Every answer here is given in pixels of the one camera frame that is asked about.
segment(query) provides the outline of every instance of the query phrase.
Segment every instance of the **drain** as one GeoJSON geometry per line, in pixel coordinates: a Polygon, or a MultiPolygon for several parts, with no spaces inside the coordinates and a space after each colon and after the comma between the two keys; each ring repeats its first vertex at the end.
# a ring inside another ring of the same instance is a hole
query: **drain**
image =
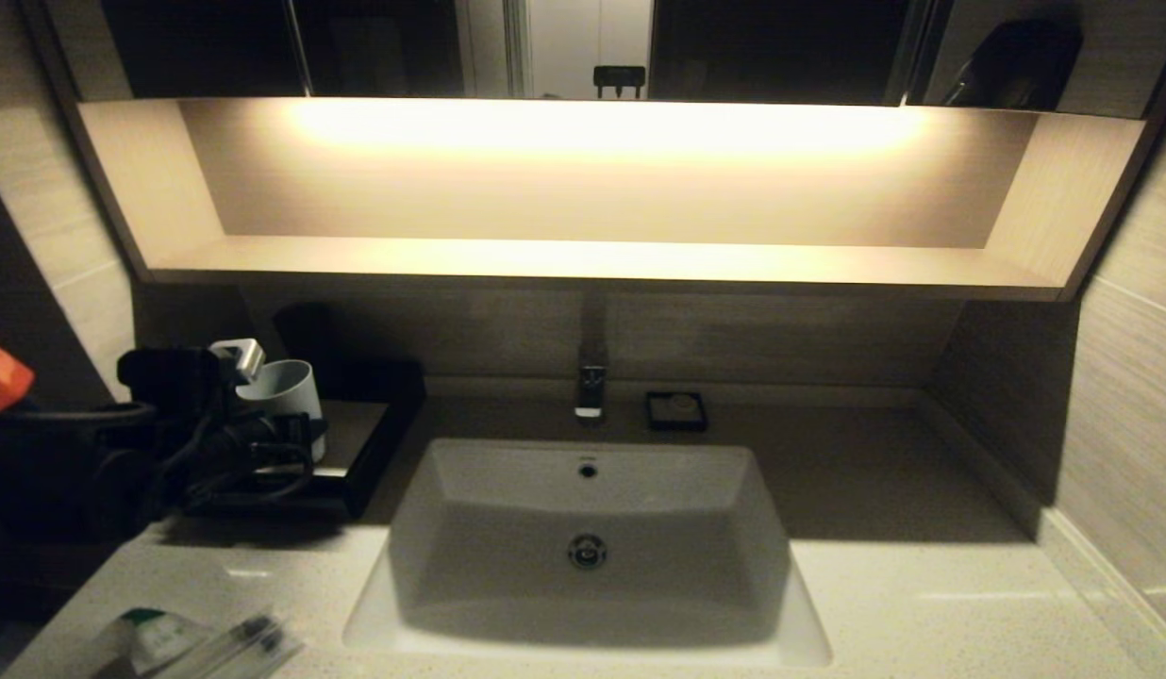
{"type": "Polygon", "coordinates": [[[575,568],[595,570],[604,564],[604,559],[609,558],[609,547],[604,546],[604,540],[591,536],[591,533],[583,533],[570,541],[566,555],[575,565],[575,568]]]}

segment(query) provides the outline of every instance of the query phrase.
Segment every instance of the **chrome faucet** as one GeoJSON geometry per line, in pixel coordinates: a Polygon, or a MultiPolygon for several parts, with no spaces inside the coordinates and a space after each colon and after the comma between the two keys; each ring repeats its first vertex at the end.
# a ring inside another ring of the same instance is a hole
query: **chrome faucet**
{"type": "Polygon", "coordinates": [[[609,373],[602,345],[580,348],[580,384],[575,418],[583,425],[604,421],[604,382],[609,373]]]}
{"type": "Polygon", "coordinates": [[[605,300],[602,293],[586,293],[581,317],[580,379],[575,418],[583,425],[604,421],[604,383],[609,373],[605,346],[605,300]]]}

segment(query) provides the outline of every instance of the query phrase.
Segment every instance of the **countertop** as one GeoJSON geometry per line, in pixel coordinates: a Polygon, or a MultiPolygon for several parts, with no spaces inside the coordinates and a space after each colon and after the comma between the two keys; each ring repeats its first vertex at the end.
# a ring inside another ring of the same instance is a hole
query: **countertop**
{"type": "MultiPolygon", "coordinates": [[[[707,406],[708,433],[655,434],[642,427],[635,402],[610,404],[609,421],[584,429],[566,402],[429,399],[357,524],[157,524],[84,584],[6,678],[84,677],[84,644],[127,608],[160,608],[227,628],[268,606],[308,644],[282,666],[282,679],[1144,676],[914,412],[707,406]],[[750,447],[828,632],[833,665],[618,666],[346,648],[340,636],[386,525],[420,452],[437,435],[750,447]]],[[[349,420],[342,418],[342,430],[349,420]]]]}

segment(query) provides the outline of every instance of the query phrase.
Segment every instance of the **mirror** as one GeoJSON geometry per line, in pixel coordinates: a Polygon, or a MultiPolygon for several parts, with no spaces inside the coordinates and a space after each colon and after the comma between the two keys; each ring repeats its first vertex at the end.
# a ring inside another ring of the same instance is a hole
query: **mirror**
{"type": "Polygon", "coordinates": [[[23,0],[83,100],[475,96],[1142,117],[1166,0],[23,0]]]}
{"type": "Polygon", "coordinates": [[[83,100],[901,103],[928,0],[43,0],[83,100]]]}

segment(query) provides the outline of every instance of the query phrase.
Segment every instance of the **open shelf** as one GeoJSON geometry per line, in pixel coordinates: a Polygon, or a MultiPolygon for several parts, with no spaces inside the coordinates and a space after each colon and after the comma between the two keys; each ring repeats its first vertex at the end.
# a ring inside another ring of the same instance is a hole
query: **open shelf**
{"type": "Polygon", "coordinates": [[[412,99],[80,104],[157,280],[259,273],[1055,300],[1143,120],[412,99]]]}

